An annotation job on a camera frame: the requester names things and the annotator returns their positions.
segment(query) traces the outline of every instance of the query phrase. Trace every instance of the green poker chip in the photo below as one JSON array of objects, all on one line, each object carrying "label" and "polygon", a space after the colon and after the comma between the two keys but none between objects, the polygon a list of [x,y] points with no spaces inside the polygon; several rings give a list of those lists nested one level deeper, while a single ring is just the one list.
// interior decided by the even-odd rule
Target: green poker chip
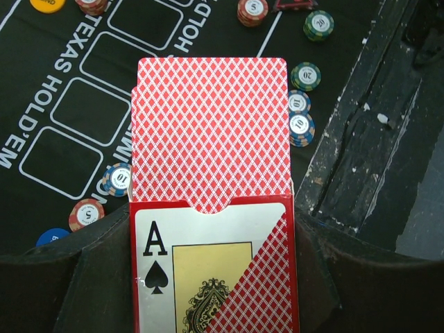
[{"label": "green poker chip", "polygon": [[325,38],[316,36],[316,35],[312,35],[308,30],[307,30],[307,26],[304,25],[304,34],[307,37],[308,40],[311,40],[312,42],[323,42],[325,40]]},{"label": "green poker chip", "polygon": [[304,33],[309,40],[314,42],[326,40],[333,33],[333,30],[333,16],[324,10],[315,10],[305,19]]},{"label": "green poker chip", "polygon": [[291,70],[290,80],[296,89],[310,92],[321,83],[321,71],[310,62],[302,62]]}]

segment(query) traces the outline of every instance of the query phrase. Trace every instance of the white outlined rectangle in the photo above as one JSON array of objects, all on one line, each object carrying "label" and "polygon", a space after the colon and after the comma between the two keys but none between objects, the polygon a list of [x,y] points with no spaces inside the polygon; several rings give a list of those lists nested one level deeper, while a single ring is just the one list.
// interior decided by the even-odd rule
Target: white outlined rectangle
[{"label": "white outlined rectangle", "polygon": [[[57,107],[59,106],[59,104],[60,104],[61,100],[63,99],[63,97],[65,97],[65,94],[67,93],[67,90],[71,87],[72,83],[75,82],[75,81],[77,81],[77,80],[80,81],[80,82],[83,82],[83,83],[85,83],[85,84],[87,84],[87,85],[90,85],[90,86],[93,87],[94,89],[99,89],[99,90],[101,90],[102,92],[105,92],[106,94],[109,94],[110,96],[115,97],[116,99],[119,99],[120,101],[122,101],[122,102],[124,102],[125,104],[128,105],[128,109],[126,110],[125,115],[122,117],[122,120],[121,120],[119,126],[116,128],[116,130],[115,130],[113,136],[110,138],[110,141],[108,141],[108,142],[100,142],[100,141],[98,141],[97,139],[94,139],[94,138],[92,138],[92,137],[90,137],[90,136],[88,136],[88,135],[86,135],[86,134],[84,134],[84,133],[82,133],[82,132],[76,130],[75,128],[72,128],[72,127],[68,126],[68,125],[65,124],[65,123],[62,123],[62,122],[60,122],[60,121],[57,121],[57,119],[56,119],[56,116],[57,116],[57,115],[54,115],[54,113],[56,112]],[[131,104],[130,104],[130,102],[127,101],[126,99],[123,99],[122,97],[116,95],[114,92],[110,92],[109,90],[106,90],[106,89],[104,89],[104,88],[102,88],[102,87],[99,87],[98,85],[95,85],[94,83],[89,82],[89,81],[85,80],[84,78],[72,78],[72,79],[68,82],[68,84],[67,84],[67,86],[65,87],[65,89],[63,90],[63,92],[62,92],[62,94],[60,95],[60,97],[59,97],[57,103],[54,105],[54,108],[52,109],[52,111],[51,111],[51,113],[50,113],[50,118],[51,118],[51,120],[52,120],[53,123],[56,123],[56,124],[58,124],[59,126],[65,128],[65,129],[67,129],[67,130],[69,130],[69,131],[71,131],[71,132],[73,132],[73,133],[76,133],[77,135],[79,135],[79,136],[81,136],[81,137],[84,137],[85,139],[88,139],[88,140],[94,142],[95,144],[98,144],[99,146],[102,146],[102,147],[108,147],[108,146],[110,146],[110,145],[114,142],[114,140],[116,139],[116,136],[119,134],[119,131],[121,130],[121,128],[122,128],[122,126],[123,126],[123,123],[125,122],[126,118],[128,118],[128,115],[130,114],[130,112],[131,112]]]},{"label": "white outlined rectangle", "polygon": [[[57,188],[57,187],[55,187],[55,186],[53,186],[53,185],[47,183],[47,182],[44,181],[44,180],[41,180],[41,179],[39,179],[39,178],[36,178],[36,177],[34,177],[33,175],[31,175],[30,173],[28,173],[28,172],[26,172],[26,171],[24,170],[24,163],[25,163],[25,161],[26,161],[26,158],[28,158],[30,152],[31,152],[31,151],[33,150],[33,148],[34,148],[34,145],[37,143],[39,137],[42,135],[42,133],[43,133],[45,130],[51,130],[51,131],[53,131],[53,132],[55,132],[55,133],[57,133],[57,134],[59,134],[59,135],[62,135],[63,137],[66,137],[67,139],[70,139],[71,141],[76,142],[77,144],[79,144],[79,145],[85,147],[86,149],[89,149],[89,150],[91,150],[91,151],[94,151],[95,153],[97,153],[97,155],[99,155],[99,157],[100,157],[99,163],[97,163],[97,165],[94,167],[94,170],[92,170],[92,172],[91,172],[91,176],[89,177],[89,179],[87,180],[87,182],[86,182],[86,184],[85,184],[83,190],[82,190],[79,194],[70,194],[70,193],[67,193],[67,192],[64,191],[63,189],[59,189],[59,188]],[[63,133],[63,132],[61,132],[60,130],[57,130],[57,129],[55,129],[55,128],[53,128],[53,127],[50,127],[50,126],[46,126],[46,127],[43,127],[43,128],[39,131],[39,133],[36,135],[36,137],[35,137],[33,143],[30,145],[28,151],[27,151],[26,154],[24,155],[24,157],[23,157],[23,159],[22,159],[22,161],[20,162],[20,165],[19,165],[19,172],[20,172],[23,176],[25,176],[25,177],[27,177],[27,178],[30,178],[30,179],[32,179],[32,180],[34,180],[34,181],[36,181],[36,182],[42,184],[43,186],[48,187],[49,189],[52,189],[52,190],[54,190],[54,191],[56,191],[56,192],[62,194],[63,196],[66,196],[66,197],[68,197],[68,198],[70,198],[70,199],[72,199],[72,200],[78,200],[78,199],[81,199],[81,198],[85,195],[85,193],[86,193],[86,191],[88,190],[88,187],[91,185],[91,182],[92,182],[92,180],[94,179],[94,176],[96,175],[96,173],[97,173],[97,171],[98,171],[100,165],[102,164],[102,161],[103,161],[103,154],[102,154],[102,152],[99,151],[98,149],[95,149],[94,147],[92,147],[92,146],[90,146],[90,145],[88,145],[88,144],[86,144],[86,143],[84,143],[84,142],[81,142],[80,140],[78,140],[78,139],[76,139],[76,138],[74,138],[74,137],[71,137],[71,136],[69,136],[69,135],[66,134],[66,133]]]},{"label": "white outlined rectangle", "polygon": [[179,18],[179,20],[178,20],[178,23],[176,24],[176,26],[174,27],[174,29],[171,31],[170,36],[169,36],[168,39],[166,40],[165,44],[164,44],[163,46],[155,46],[155,45],[149,44],[148,42],[146,42],[146,41],[144,41],[144,40],[141,40],[140,38],[137,38],[137,37],[135,37],[135,36],[133,36],[133,35],[131,35],[131,34],[125,32],[125,31],[123,31],[123,30],[121,30],[121,29],[118,29],[118,28],[116,28],[115,26],[113,26],[113,25],[111,24],[111,20],[112,20],[112,18],[114,17],[114,14],[116,13],[116,11],[119,9],[119,6],[121,5],[122,1],[123,1],[123,0],[119,0],[119,2],[117,3],[117,5],[114,7],[114,10],[111,12],[110,16],[108,17],[107,25],[110,27],[110,29],[111,29],[111,30],[114,30],[114,31],[116,31],[116,32],[118,32],[118,33],[121,33],[122,35],[125,35],[126,37],[129,37],[129,38],[131,38],[132,40],[135,40],[135,41],[137,41],[137,42],[139,42],[139,43],[142,43],[143,45],[145,45],[145,46],[147,46],[147,47],[151,47],[152,49],[155,49],[155,50],[157,50],[157,51],[165,50],[165,49],[168,47],[170,41],[173,39],[174,34],[176,33],[177,29],[179,28],[179,25],[180,25],[180,24],[182,23],[182,21],[183,21],[183,17],[184,17],[183,12],[182,12],[181,10],[178,10],[177,8],[174,8],[173,6],[170,6],[169,4],[167,4],[167,3],[165,3],[165,2],[162,2],[162,1],[160,1],[160,0],[154,0],[155,2],[161,3],[162,5],[166,6],[167,8],[170,8],[170,9],[172,9],[172,10],[178,12],[179,15],[180,15],[180,18]]},{"label": "white outlined rectangle", "polygon": [[125,90],[123,90],[123,89],[121,89],[121,88],[118,88],[118,87],[116,87],[115,85],[112,85],[111,83],[109,83],[109,82],[107,82],[107,81],[104,81],[104,80],[102,80],[101,78],[98,78],[98,77],[96,77],[96,76],[94,76],[94,75],[88,73],[87,71],[85,71],[85,70],[83,69],[83,65],[85,64],[86,59],[87,59],[88,56],[90,55],[92,49],[96,46],[97,41],[98,41],[98,40],[100,39],[100,37],[102,37],[103,35],[109,35],[109,36],[111,36],[111,37],[113,37],[113,38],[115,38],[115,39],[117,39],[117,40],[120,40],[121,42],[124,42],[124,43],[126,43],[126,44],[128,44],[128,45],[131,45],[131,46],[135,47],[136,49],[139,49],[140,51],[143,51],[143,52],[147,53],[147,56],[150,55],[150,56],[153,56],[153,57],[155,57],[155,58],[157,58],[157,56],[156,56],[154,53],[152,53],[152,52],[150,52],[150,51],[148,51],[148,50],[146,50],[146,49],[143,49],[143,48],[141,48],[140,46],[137,46],[136,44],[133,44],[132,42],[129,42],[128,40],[123,39],[122,37],[119,37],[119,36],[113,35],[112,33],[109,33],[109,32],[107,32],[107,31],[103,31],[103,32],[99,33],[99,34],[97,35],[96,39],[92,42],[91,47],[89,48],[88,52],[85,54],[85,56],[83,57],[82,61],[80,62],[80,65],[79,65],[80,72],[81,72],[83,75],[85,75],[85,76],[87,76],[87,77],[89,77],[89,78],[92,78],[93,80],[96,80],[96,81],[98,81],[98,82],[100,82],[100,83],[102,83],[102,84],[104,84],[104,85],[107,85],[108,87],[111,87],[112,89],[117,90],[118,92],[121,92],[122,94],[125,94],[125,95],[127,95],[127,96],[131,96],[131,91],[127,92],[127,91],[125,91]]}]

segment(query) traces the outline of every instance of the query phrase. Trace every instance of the stack of poker chips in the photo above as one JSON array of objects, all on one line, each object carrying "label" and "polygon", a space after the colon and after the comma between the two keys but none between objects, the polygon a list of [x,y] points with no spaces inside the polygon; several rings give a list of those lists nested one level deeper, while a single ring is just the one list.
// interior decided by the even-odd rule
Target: stack of poker chips
[{"label": "stack of poker chips", "polygon": [[290,111],[289,114],[290,144],[295,147],[305,147],[313,141],[314,122],[307,113]]},{"label": "stack of poker chips", "polygon": [[237,18],[244,26],[259,26],[267,14],[265,0],[240,0],[237,4]]},{"label": "stack of poker chips", "polygon": [[321,71],[310,62],[302,62],[291,70],[290,79],[296,89],[310,92],[321,83]]},{"label": "stack of poker chips", "polygon": [[80,9],[89,16],[99,16],[105,12],[108,0],[76,0]]},{"label": "stack of poker chips", "polygon": [[312,42],[323,42],[333,32],[333,17],[324,10],[311,12],[304,23],[304,34]]}]

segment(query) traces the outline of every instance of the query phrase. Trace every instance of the blue poker chip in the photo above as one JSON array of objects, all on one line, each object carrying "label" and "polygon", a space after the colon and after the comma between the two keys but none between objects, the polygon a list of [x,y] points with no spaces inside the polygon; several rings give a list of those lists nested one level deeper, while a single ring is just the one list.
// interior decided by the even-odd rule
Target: blue poker chip
[{"label": "blue poker chip", "polygon": [[117,198],[128,193],[131,179],[131,166],[128,163],[117,163],[111,166],[102,178],[103,189]]},{"label": "blue poker chip", "polygon": [[289,91],[289,112],[307,114],[311,109],[308,95],[300,90]]},{"label": "blue poker chip", "polygon": [[53,228],[45,231],[35,243],[35,246],[41,246],[44,244],[49,244],[52,241],[56,241],[57,239],[61,239],[66,237],[69,234],[69,231],[66,231],[62,228]]},{"label": "blue poker chip", "polygon": [[314,139],[315,127],[309,114],[290,112],[290,143],[297,147],[308,146]]}]

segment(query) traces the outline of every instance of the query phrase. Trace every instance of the card box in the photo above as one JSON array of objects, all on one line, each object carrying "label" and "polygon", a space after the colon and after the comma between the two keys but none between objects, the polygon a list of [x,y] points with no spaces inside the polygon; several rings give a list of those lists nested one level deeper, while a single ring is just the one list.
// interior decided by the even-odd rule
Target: card box
[{"label": "card box", "polygon": [[[191,207],[213,219],[228,206],[238,206],[236,211],[271,203],[283,206],[282,216],[205,332],[299,332],[286,62],[141,59],[132,136],[128,195],[136,332],[151,332],[159,318],[138,259],[148,238],[144,224],[152,222],[146,213],[162,209],[178,216],[175,210]],[[249,212],[260,221],[255,210]],[[167,307],[159,313],[176,321]],[[157,332],[169,333],[162,323]]]}]

